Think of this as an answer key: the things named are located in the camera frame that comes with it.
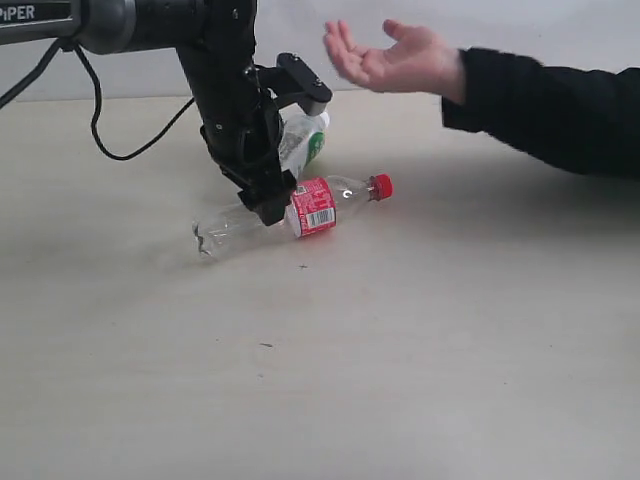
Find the white bottle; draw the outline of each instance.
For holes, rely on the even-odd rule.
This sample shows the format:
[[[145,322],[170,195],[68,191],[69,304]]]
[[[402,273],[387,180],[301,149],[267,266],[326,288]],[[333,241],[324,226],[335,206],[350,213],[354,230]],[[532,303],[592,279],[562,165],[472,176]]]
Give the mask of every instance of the white bottle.
[[[284,123],[278,149],[283,172],[291,170],[296,180],[300,178],[304,168],[324,147],[329,122],[329,113],[324,111],[315,117],[294,115]]]

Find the plastic bottle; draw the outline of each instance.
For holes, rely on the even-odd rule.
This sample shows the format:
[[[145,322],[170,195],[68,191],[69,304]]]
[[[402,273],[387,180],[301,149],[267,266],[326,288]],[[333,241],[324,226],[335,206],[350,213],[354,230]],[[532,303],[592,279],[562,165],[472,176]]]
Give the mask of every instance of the plastic bottle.
[[[330,117],[326,110],[315,117],[294,115],[284,123],[279,146],[282,171],[291,170],[296,179],[300,178],[304,168],[324,147],[325,131],[329,128],[329,123]]]
[[[263,245],[279,244],[315,235],[344,222],[372,200],[380,201],[393,193],[388,175],[354,180],[337,175],[298,183],[291,196],[285,218],[266,227],[243,205],[220,210],[211,219],[196,222],[193,234],[198,252],[223,260]]]

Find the table surface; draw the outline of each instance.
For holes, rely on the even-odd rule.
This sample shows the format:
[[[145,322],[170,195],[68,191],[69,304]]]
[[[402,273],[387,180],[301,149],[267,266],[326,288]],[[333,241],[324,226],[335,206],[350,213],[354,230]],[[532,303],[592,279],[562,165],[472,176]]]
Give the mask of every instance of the table surface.
[[[106,144],[182,102],[107,102]],[[338,93],[309,173],[394,196],[203,266],[192,219],[236,197],[196,112],[123,164],[91,110],[0,116],[1,478],[638,478],[637,185]]]

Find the barcode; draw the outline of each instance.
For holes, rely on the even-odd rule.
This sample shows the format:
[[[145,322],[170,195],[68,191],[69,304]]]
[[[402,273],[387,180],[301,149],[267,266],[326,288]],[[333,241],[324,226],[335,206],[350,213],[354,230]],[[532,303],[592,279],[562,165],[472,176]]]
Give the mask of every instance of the barcode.
[[[327,225],[328,223],[333,223],[335,219],[335,210],[333,208],[327,208],[326,210],[309,213],[307,215],[307,224],[311,228],[317,228],[323,225]]]

